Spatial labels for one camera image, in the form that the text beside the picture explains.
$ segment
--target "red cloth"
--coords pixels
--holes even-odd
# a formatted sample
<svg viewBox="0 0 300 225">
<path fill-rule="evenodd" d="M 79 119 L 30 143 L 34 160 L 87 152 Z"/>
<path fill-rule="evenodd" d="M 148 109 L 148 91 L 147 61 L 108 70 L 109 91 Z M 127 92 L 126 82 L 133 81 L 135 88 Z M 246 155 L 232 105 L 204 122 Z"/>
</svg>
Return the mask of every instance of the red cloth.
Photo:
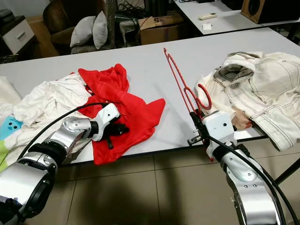
<svg viewBox="0 0 300 225">
<path fill-rule="evenodd" d="M 155 126 L 159 124 L 165 107 L 163 98 L 146 104 L 143 99 L 127 92 L 129 83 L 126 78 L 126 69 L 116 64 L 104 71 L 78 70 L 80 76 L 95 95 L 89 97 L 86 104 L 95 102 L 114 103 L 121 118 L 117 121 L 129 128 L 128 133 L 120 136 L 111 136 L 113 149 L 108 149 L 106 140 L 93 142 L 94 163 L 97 165 L 114 162 L 131 146 L 150 138 Z M 94 118 L 102 106 L 95 105 L 80 110 L 83 115 Z"/>
</svg>

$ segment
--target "tiled floor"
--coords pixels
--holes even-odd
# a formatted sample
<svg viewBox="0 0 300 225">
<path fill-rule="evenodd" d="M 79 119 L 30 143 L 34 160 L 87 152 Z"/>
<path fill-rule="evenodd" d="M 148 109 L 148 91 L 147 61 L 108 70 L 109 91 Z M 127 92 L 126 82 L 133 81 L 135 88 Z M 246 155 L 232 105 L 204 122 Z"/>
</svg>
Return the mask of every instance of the tiled floor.
<svg viewBox="0 0 300 225">
<path fill-rule="evenodd" d="M 300 157 L 268 139 L 246 142 L 273 177 Z M 300 217 L 300 171 L 281 188 Z M 43 212 L 29 225 L 237 225 L 233 193 L 202 148 L 60 169 Z M 286 218 L 291 217 L 285 210 Z"/>
</svg>

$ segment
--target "brown armchair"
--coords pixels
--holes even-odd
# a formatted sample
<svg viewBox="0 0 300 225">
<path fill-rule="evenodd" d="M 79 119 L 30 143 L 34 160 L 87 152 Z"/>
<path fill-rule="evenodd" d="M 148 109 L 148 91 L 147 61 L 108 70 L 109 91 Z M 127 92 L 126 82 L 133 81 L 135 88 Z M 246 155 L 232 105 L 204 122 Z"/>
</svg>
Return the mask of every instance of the brown armchair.
<svg viewBox="0 0 300 225">
<path fill-rule="evenodd" d="M 74 27 L 84 17 L 97 16 L 101 11 L 107 18 L 108 37 L 99 51 L 115 48 L 114 17 L 115 0 L 54 0 L 43 12 L 43 19 L 51 42 L 60 55 L 97 51 L 93 40 L 84 46 L 70 48 Z"/>
</svg>

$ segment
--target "beige jacket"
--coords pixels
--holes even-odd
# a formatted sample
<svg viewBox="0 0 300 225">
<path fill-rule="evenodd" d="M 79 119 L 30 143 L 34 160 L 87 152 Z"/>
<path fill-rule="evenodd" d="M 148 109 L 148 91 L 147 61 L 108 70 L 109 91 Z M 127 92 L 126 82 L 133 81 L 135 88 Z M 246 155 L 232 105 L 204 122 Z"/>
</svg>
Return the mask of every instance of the beige jacket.
<svg viewBox="0 0 300 225">
<path fill-rule="evenodd" d="M 241 109 L 272 139 L 279 150 L 300 142 L 300 59 L 286 53 L 236 52 L 200 83 L 213 107 L 235 116 Z M 198 97 L 204 93 L 196 86 Z"/>
</svg>

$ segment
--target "white table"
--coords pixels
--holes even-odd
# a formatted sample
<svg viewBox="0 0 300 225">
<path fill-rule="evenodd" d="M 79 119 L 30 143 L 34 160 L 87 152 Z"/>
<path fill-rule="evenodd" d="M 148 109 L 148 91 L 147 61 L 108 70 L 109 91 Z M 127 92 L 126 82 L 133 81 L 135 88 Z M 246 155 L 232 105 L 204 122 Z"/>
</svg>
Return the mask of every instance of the white table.
<svg viewBox="0 0 300 225">
<path fill-rule="evenodd" d="M 195 134 L 193 122 L 181 99 L 177 84 L 167 64 L 163 47 L 176 60 L 188 86 L 218 67 L 228 53 L 237 51 L 285 52 L 300 57 L 300 47 L 269 28 L 197 37 L 179 41 L 142 45 L 100 52 L 44 58 L 0 65 L 0 75 L 19 91 L 21 96 L 43 81 L 62 78 L 78 68 L 107 69 L 121 63 L 127 69 L 129 92 L 146 103 L 164 98 L 166 106 L 154 135 L 132 147 L 125 155 L 150 153 L 187 147 L 187 139 Z M 263 134 L 254 129 L 236 132 L 237 139 L 257 138 Z M 72 163 L 93 160 L 91 144 Z"/>
<path fill-rule="evenodd" d="M 180 3 L 177 6 L 189 18 L 203 35 L 225 33 L 237 30 L 262 28 L 264 25 L 256 24 L 240 13 L 240 10 L 231 10 L 221 1 L 197 3 L 196 1 Z M 200 15 L 217 13 L 216 18 L 199 20 Z M 203 30 L 202 25 L 210 22 L 211 30 Z"/>
</svg>

